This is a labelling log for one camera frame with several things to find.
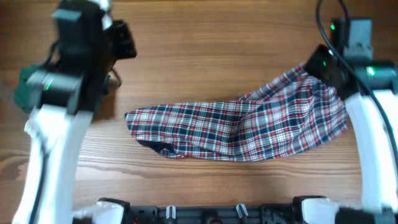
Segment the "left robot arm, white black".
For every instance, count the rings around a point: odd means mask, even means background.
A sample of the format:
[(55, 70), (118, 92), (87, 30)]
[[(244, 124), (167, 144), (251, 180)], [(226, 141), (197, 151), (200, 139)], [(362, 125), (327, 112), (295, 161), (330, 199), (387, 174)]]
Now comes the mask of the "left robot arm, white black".
[(14, 223), (127, 223), (127, 202), (102, 198), (73, 209), (80, 148), (116, 61), (137, 53), (128, 26), (111, 17), (110, 1), (61, 1), (53, 14), (58, 40), (27, 80), (32, 111), (29, 166)]

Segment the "plaid shirt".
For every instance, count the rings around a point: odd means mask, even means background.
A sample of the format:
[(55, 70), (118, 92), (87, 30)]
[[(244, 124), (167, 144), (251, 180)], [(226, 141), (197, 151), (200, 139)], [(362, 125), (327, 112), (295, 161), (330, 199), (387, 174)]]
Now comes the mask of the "plaid shirt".
[(327, 143), (347, 117), (336, 90), (299, 65), (237, 100), (148, 106), (125, 120), (139, 144), (167, 158), (254, 162)]

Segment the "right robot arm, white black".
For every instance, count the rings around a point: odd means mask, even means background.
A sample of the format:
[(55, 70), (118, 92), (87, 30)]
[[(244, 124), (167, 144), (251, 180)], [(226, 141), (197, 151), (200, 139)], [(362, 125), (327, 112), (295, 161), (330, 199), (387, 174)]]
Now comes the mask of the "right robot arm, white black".
[(353, 125), (361, 166), (358, 206), (326, 197), (296, 199), (303, 223), (397, 223), (397, 66), (375, 60), (372, 20), (333, 19), (305, 71), (334, 87)]

